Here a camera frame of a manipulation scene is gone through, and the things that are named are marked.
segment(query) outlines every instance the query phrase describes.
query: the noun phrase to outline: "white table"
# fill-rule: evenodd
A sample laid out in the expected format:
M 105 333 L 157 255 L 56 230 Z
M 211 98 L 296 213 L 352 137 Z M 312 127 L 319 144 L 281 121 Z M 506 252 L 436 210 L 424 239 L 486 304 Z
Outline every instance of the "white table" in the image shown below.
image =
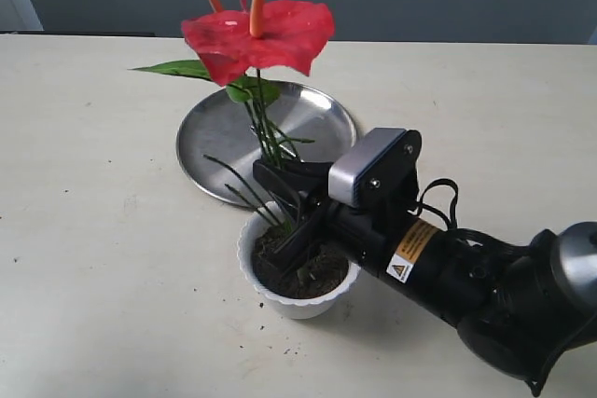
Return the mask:
M 0 397 L 531 396 L 367 275 L 313 322 L 260 308 L 235 256 L 247 214 L 174 152 L 215 86 L 127 70 L 188 57 L 180 39 L 0 35 Z M 330 43 L 311 78 L 267 76 L 364 130 L 420 130 L 422 183 L 458 181 L 462 225 L 528 242 L 597 219 L 597 48 Z M 565 354 L 543 396 L 593 396 L 595 362 Z

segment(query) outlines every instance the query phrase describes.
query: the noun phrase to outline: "soil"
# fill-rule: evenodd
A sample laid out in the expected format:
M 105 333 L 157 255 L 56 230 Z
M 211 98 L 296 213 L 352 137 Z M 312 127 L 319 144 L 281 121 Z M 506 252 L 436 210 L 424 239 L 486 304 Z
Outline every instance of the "soil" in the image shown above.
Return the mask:
M 342 283 L 348 273 L 348 261 L 340 252 L 327 246 L 322 246 L 319 254 L 301 268 L 301 272 L 307 272 L 307 275 L 301 275 L 302 281 L 296 271 L 282 276 L 267 259 L 284 238 L 285 231 L 274 226 L 255 241 L 251 255 L 253 270 L 266 288 L 284 297 L 305 299 L 325 295 Z

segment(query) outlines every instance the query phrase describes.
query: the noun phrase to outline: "yellow warning sticker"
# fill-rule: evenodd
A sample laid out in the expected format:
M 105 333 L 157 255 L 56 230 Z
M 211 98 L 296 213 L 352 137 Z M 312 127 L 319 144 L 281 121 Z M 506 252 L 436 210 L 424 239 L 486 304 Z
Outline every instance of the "yellow warning sticker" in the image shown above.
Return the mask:
M 438 230 L 437 227 L 418 219 L 398 244 L 385 271 L 398 281 L 406 283 L 427 242 Z

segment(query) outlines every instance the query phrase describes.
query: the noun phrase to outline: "round metal plate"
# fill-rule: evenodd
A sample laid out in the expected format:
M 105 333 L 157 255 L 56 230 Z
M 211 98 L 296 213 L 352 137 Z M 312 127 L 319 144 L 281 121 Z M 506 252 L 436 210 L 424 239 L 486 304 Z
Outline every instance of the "round metal plate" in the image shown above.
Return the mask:
M 288 136 L 315 140 L 295 144 L 303 160 L 334 161 L 357 139 L 357 128 L 348 112 L 330 96 L 296 83 L 278 82 L 280 98 L 268 116 Z M 224 89 L 198 103 L 187 115 L 176 138 L 176 152 L 183 171 L 204 192 L 245 207 L 225 184 L 238 189 L 253 204 L 251 192 L 229 171 L 206 159 L 213 156 L 232 166 L 262 200 L 271 200 L 255 182 L 253 162 L 260 156 L 257 137 L 242 104 L 230 100 Z

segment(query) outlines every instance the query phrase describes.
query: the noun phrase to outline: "white flower pot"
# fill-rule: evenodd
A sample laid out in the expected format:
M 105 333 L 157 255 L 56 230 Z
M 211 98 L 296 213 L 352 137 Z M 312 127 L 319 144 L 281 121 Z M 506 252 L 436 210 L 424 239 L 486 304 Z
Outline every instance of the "white flower pot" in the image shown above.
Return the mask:
M 275 202 L 269 203 L 268 207 L 278 217 L 283 216 L 282 211 Z M 339 284 L 336 289 L 325 295 L 309 299 L 296 299 L 277 295 L 261 284 L 255 275 L 253 264 L 251 263 L 251 254 L 255 247 L 255 240 L 261 237 L 269 226 L 268 222 L 261 216 L 257 213 L 253 213 L 241 231 L 241 237 L 238 241 L 237 255 L 244 277 L 253 284 L 253 287 L 258 293 L 263 295 L 264 301 L 287 318 L 310 319 L 326 312 L 342 294 L 349 290 L 358 276 L 360 266 L 355 263 L 350 263 L 344 281 Z

